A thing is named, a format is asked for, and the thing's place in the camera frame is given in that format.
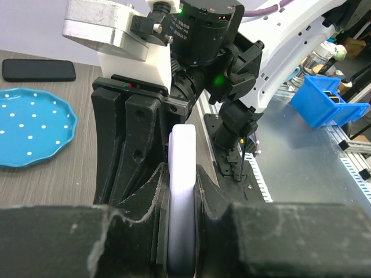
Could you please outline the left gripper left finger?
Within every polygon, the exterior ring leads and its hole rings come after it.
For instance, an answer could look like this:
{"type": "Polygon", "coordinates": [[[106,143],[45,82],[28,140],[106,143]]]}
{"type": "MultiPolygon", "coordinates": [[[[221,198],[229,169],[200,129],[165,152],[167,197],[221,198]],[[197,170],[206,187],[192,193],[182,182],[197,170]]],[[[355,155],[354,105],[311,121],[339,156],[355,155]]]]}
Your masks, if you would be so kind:
{"type": "Polygon", "coordinates": [[[166,277],[169,172],[160,164],[118,208],[1,210],[2,277],[166,277]]]}

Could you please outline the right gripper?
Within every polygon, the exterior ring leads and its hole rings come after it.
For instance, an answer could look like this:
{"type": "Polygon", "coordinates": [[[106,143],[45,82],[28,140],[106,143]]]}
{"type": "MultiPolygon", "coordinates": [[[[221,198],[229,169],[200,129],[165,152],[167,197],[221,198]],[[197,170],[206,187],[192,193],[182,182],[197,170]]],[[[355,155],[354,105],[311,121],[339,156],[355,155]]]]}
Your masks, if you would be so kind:
{"type": "Polygon", "coordinates": [[[161,102],[167,111],[180,116],[191,113],[191,104],[171,96],[162,85],[119,75],[98,77],[92,87],[97,137],[93,203],[107,204],[111,195],[111,203],[120,204],[165,161],[168,133],[161,102]],[[120,93],[138,95],[125,102],[120,93]]]}

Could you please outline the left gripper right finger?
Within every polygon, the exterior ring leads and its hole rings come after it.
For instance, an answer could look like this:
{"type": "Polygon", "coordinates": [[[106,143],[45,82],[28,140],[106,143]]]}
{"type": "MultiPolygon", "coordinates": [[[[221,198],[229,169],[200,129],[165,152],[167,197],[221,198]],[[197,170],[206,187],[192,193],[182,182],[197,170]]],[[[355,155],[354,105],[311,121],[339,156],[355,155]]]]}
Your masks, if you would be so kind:
{"type": "Polygon", "coordinates": [[[370,218],[359,207],[249,202],[197,166],[197,277],[369,277],[370,218]]]}

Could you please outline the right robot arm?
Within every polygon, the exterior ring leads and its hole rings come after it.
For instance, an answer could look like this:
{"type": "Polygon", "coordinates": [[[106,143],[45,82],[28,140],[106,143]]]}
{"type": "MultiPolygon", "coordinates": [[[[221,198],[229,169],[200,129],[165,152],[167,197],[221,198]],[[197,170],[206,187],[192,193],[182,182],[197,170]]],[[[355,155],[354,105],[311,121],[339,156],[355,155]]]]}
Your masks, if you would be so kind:
{"type": "Polygon", "coordinates": [[[238,154],[237,144],[257,130],[265,105],[290,67],[268,73],[274,56],[289,56],[297,64],[311,50],[307,31],[318,34],[347,25],[350,1],[282,1],[274,9],[288,20],[281,31],[267,22],[248,21],[238,1],[181,1],[180,12],[168,13],[160,1],[147,17],[136,16],[131,28],[145,39],[151,23],[163,25],[170,44],[171,87],[148,81],[148,71],[129,76],[131,66],[117,61],[112,72],[93,82],[92,103],[97,131],[97,185],[94,202],[120,207],[163,163],[169,134],[184,123],[203,91],[218,115],[205,115],[216,156],[217,187],[243,197],[252,169],[238,154]]]}

